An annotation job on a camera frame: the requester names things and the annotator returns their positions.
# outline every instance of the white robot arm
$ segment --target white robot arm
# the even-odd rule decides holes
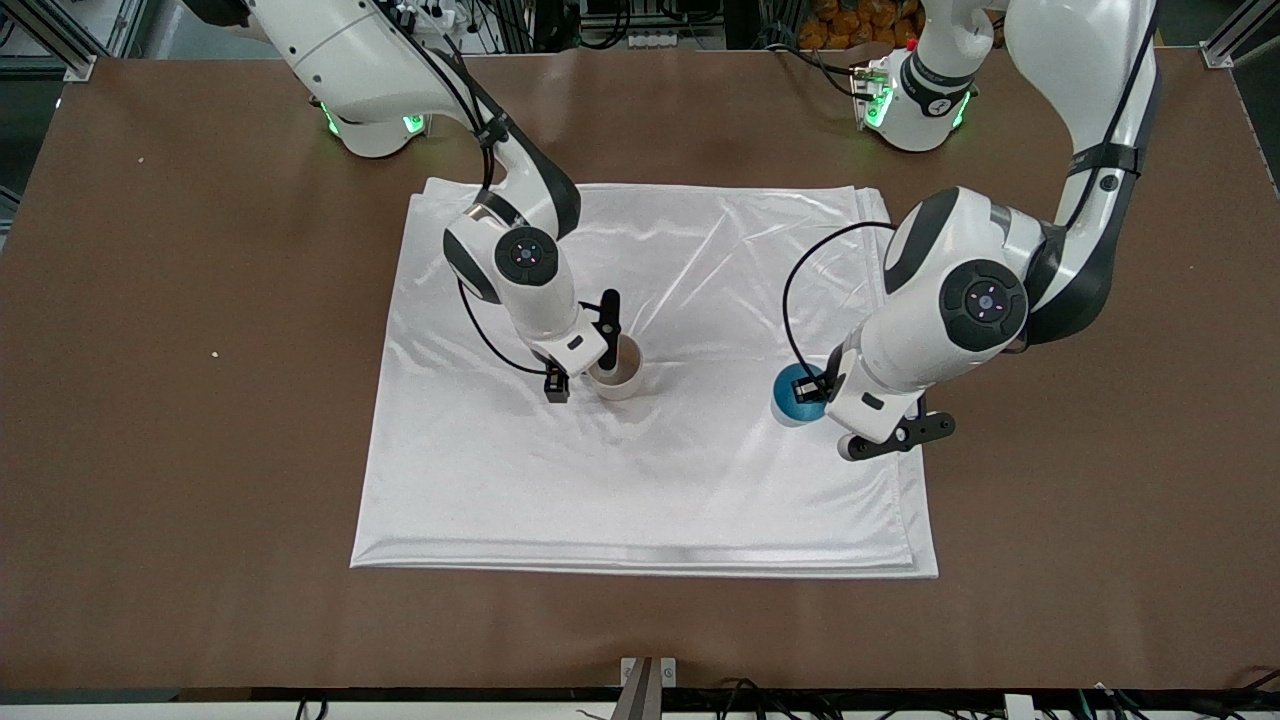
[[[858,78],[860,119],[910,151],[959,124],[991,49],[989,0],[924,0],[915,51],[896,50]],[[1028,345],[1074,334],[1111,288],[1116,240],[1160,90],[1153,0],[1007,0],[1005,33],[1019,72],[1062,117],[1075,152],[1053,223],[966,188],[920,202],[883,258],[888,300],[836,348],[796,398],[827,402],[850,430],[849,460],[908,450],[951,432],[904,419],[924,391]]]
[[[557,241],[577,227],[577,188],[471,78],[461,56],[416,45],[384,1],[248,0],[247,12],[356,155],[396,152],[422,131],[422,115],[448,115],[471,129],[485,155],[485,183],[444,232],[444,256],[460,283],[507,309],[520,338],[545,363],[553,401],[567,398],[568,378],[613,369],[617,293],[605,293],[593,323],[557,251]],[[507,177],[490,187],[493,160]]]

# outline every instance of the white cloth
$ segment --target white cloth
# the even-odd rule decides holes
[[[410,205],[352,566],[810,578],[933,578],[920,451],[865,462],[822,419],[785,428],[787,272],[822,237],[888,218],[873,190],[584,186],[561,243],[580,300],[622,293],[646,386],[608,402],[584,379],[549,405],[503,365],[457,296],[440,238],[475,186],[431,179]],[[792,324],[817,364],[883,301],[864,229],[800,272]],[[502,307],[472,300],[534,365]]]

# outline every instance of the brown table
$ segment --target brown table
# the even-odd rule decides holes
[[[6,688],[1222,687],[1280,662],[1280,202],[1231,77],[1165,99],[1101,319],[931,393],[938,580],[348,570],[410,193],[479,179],[456,127],[383,161],[282,63],[104,61],[0,260]],[[993,56],[906,155],[794,59],[563,53],[475,73],[579,182],[963,183],[1051,217],[1069,159]],[[219,357],[211,357],[218,352]]]

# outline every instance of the wire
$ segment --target wire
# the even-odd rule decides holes
[[[1253,682],[1252,682],[1252,683],[1249,683],[1248,685],[1244,685],[1244,687],[1243,687],[1243,688],[1240,688],[1240,689],[1243,689],[1243,691],[1257,691],[1257,689],[1262,689],[1262,685],[1265,685],[1265,684],[1270,683],[1271,680],[1275,680],[1276,678],[1280,678],[1280,670],[1272,670],[1272,671],[1267,673],[1266,675],[1262,675],[1262,676],[1261,676],[1261,678],[1258,678],[1257,680],[1253,680]]]
[[[467,288],[466,286],[462,284],[462,281],[458,281],[458,295],[462,297],[462,306],[467,309],[467,318],[471,318],[471,324],[475,325],[476,333],[480,336],[480,340],[483,340],[484,343],[489,346],[489,350],[492,350],[493,354],[498,356],[498,360],[502,360],[503,363],[511,365],[512,368],[520,370],[521,373],[529,373],[530,375],[548,374],[547,370],[535,370],[532,368],[526,368],[524,365],[513,363],[511,361],[509,357],[503,355],[500,350],[494,347],[493,342],[489,341],[489,336],[484,334],[484,328],[480,327],[480,320],[476,320],[476,314],[471,311],[471,301],[467,300]]]
[[[18,27],[15,20],[4,17],[4,14],[0,13],[0,29],[6,31],[4,33],[4,40],[0,40],[0,47],[4,47],[9,42],[9,38],[13,37],[13,28],[15,27]]]
[[[785,45],[782,42],[772,42],[769,45],[765,45],[764,49],[765,50],[773,50],[773,51],[785,50],[787,53],[791,53],[796,58],[800,58],[801,60],[804,60],[805,64],[813,65],[815,68],[826,68],[826,70],[828,73],[836,73],[837,76],[850,76],[850,77],[854,74],[854,70],[851,70],[849,68],[838,68],[836,65],[828,65],[827,63],[823,63],[820,59],[810,58],[810,56],[805,55],[803,51],[800,51],[800,50],[797,50],[797,49],[795,49],[795,47],[792,47],[790,45]]]
[[[307,710],[307,696],[302,696],[298,701],[298,711],[293,715],[293,720],[302,720],[302,714]],[[324,720],[325,715],[329,715],[329,701],[320,698],[320,714],[315,716],[315,720]]]
[[[813,247],[810,247],[809,250],[806,250],[805,254],[801,255],[799,260],[796,260],[795,266],[791,268],[791,273],[787,274],[787,282],[783,283],[783,286],[782,286],[782,329],[785,329],[786,333],[787,333],[787,345],[791,346],[791,352],[795,354],[796,361],[800,363],[800,368],[804,370],[804,373],[806,375],[809,375],[809,379],[813,380],[814,383],[818,382],[818,377],[814,375],[813,370],[809,369],[809,363],[806,363],[805,359],[804,359],[804,355],[800,354],[800,348],[796,346],[796,338],[791,333],[791,311],[788,309],[788,300],[791,297],[791,281],[794,281],[796,278],[796,273],[799,273],[800,268],[804,266],[805,260],[808,260],[809,258],[812,258],[813,254],[817,252],[818,250],[820,250],[824,245],[827,245],[828,242],[836,240],[837,237],[840,237],[840,236],[842,236],[845,233],[849,233],[849,232],[852,232],[852,231],[856,231],[856,229],[863,229],[863,228],[884,228],[884,229],[896,231],[897,225],[895,225],[893,223],[882,223],[879,220],[863,220],[860,223],[854,223],[851,225],[845,225],[845,227],[840,228],[838,231],[836,231],[836,232],[828,234],[827,237],[819,240],[817,242],[817,245],[814,245]],[[887,717],[888,717],[888,715],[886,715],[884,717],[882,717],[879,720],[886,720]]]
[[[817,58],[818,51],[814,50],[813,54]],[[876,96],[872,95],[870,92],[854,92],[852,90],[845,90],[838,82],[836,82],[836,78],[832,77],[831,68],[827,65],[827,63],[817,60],[817,64],[818,64],[818,69],[822,70],[822,77],[827,78],[827,82],[831,83],[831,87],[835,87],[837,92],[840,92],[842,95],[847,95],[847,96],[852,97],[854,100],[868,100],[868,101],[870,101],[870,100],[876,99]]]
[[[586,42],[579,41],[582,47],[589,47],[591,50],[608,50],[631,32],[631,0],[614,0],[618,4],[618,14],[613,18],[613,29],[609,31],[609,36],[602,42]]]
[[[1125,106],[1129,104],[1129,96],[1133,94],[1133,86],[1138,82],[1138,74],[1142,72],[1142,61],[1147,58],[1147,50],[1151,47],[1151,41],[1156,36],[1156,5],[1151,6],[1151,19],[1147,20],[1147,32],[1142,36],[1142,45],[1138,47],[1138,56],[1133,61],[1133,69],[1129,70],[1129,78],[1124,83],[1124,91],[1120,92],[1120,102],[1116,104],[1116,111],[1111,115],[1111,122],[1107,124],[1107,132],[1102,133],[1102,145],[1110,145],[1112,136],[1115,136],[1116,128],[1120,126],[1120,118],[1124,117]],[[1066,220],[1066,229],[1071,229],[1075,222],[1080,219],[1080,213],[1084,211],[1084,204],[1089,199],[1089,188],[1098,179],[1098,173],[1102,170],[1101,167],[1094,167],[1089,170],[1089,179],[1084,183],[1084,188],[1080,190],[1080,200],[1075,204],[1075,210],[1071,211],[1071,217]]]
[[[818,56],[818,51],[817,50],[813,51],[813,58],[809,58],[808,55],[805,55],[804,53],[796,50],[795,47],[791,47],[790,45],[783,45],[781,42],[774,42],[772,45],[767,45],[764,49],[765,50],[786,50],[787,53],[790,53],[790,54],[795,55],[796,58],[800,58],[801,60],[804,60],[805,64],[813,65],[814,68],[818,68],[819,70],[822,70],[822,76],[824,78],[827,78],[827,82],[831,83],[831,87],[835,87],[836,92],[840,92],[841,95],[847,95],[847,96],[850,96],[850,97],[852,97],[855,100],[874,100],[876,99],[876,96],[872,95],[872,94],[869,94],[869,92],[854,92],[851,90],[846,90],[844,86],[841,86],[838,82],[836,82],[836,78],[832,77],[832,74],[841,74],[841,76],[845,76],[845,77],[850,77],[850,76],[854,74],[854,70],[850,70],[847,68],[837,68],[835,65],[828,65],[827,63],[823,63],[822,59]]]
[[[1124,702],[1125,705],[1129,706],[1129,712],[1133,712],[1135,716],[1138,716],[1138,720],[1151,720],[1151,717],[1147,717],[1142,712],[1142,708],[1138,706],[1138,703],[1134,702],[1133,698],[1130,698],[1129,696],[1126,696],[1124,693],[1124,691],[1115,691],[1115,693],[1116,693],[1116,697],[1120,698],[1120,702]]]
[[[694,42],[698,44],[698,49],[707,50],[705,47],[703,47],[703,41],[698,38],[698,31],[694,29],[694,22],[690,20],[689,18],[685,18],[685,24],[689,26],[689,36],[692,37]]]
[[[668,20],[675,20],[677,23],[684,23],[684,22],[705,23],[705,22],[709,22],[709,20],[714,20],[716,15],[719,14],[718,9],[717,10],[712,10],[709,13],[700,13],[700,14],[699,13],[673,13],[672,10],[669,10],[667,8],[667,0],[658,0],[658,12],[662,13],[663,15],[666,15]]]
[[[511,18],[508,18],[508,17],[503,15],[500,12],[498,12],[498,8],[490,5],[489,0],[480,0],[480,3],[485,8],[489,8],[489,10],[493,13],[493,17],[498,18],[499,23],[503,23],[507,27],[509,27],[511,29],[516,31],[517,35],[520,35],[522,37],[527,37],[529,38],[529,44],[534,45],[534,36],[530,35],[530,32],[526,28],[520,27],[518,23],[516,23]],[[520,47],[507,47],[507,53],[518,53],[518,51],[520,51]]]
[[[1097,720],[1097,716],[1093,715],[1093,708],[1089,707],[1089,701],[1084,697],[1084,691],[1076,689],[1075,694],[1080,696],[1080,707],[1084,708],[1084,716],[1089,720]]]
[[[484,17],[484,31],[489,33],[489,44],[493,45],[494,55],[503,53],[503,50],[498,50],[498,36],[493,33],[493,26],[489,24],[489,13],[481,10],[480,15]]]
[[[453,59],[458,63],[462,82],[466,83],[467,91],[471,94],[471,109],[475,110],[472,126],[476,127],[475,132],[479,133],[479,120],[484,118],[484,115],[480,114],[480,94],[476,92],[475,78],[471,77],[471,70],[467,69],[467,61],[462,58],[462,51],[458,50],[458,46],[453,44],[453,38],[444,33],[440,35],[444,37],[444,41],[449,44],[449,50],[453,51]],[[489,190],[489,187],[493,186],[493,176],[497,173],[497,160],[493,156],[493,145],[481,146],[480,155],[484,159],[484,182],[480,187],[481,190]]]

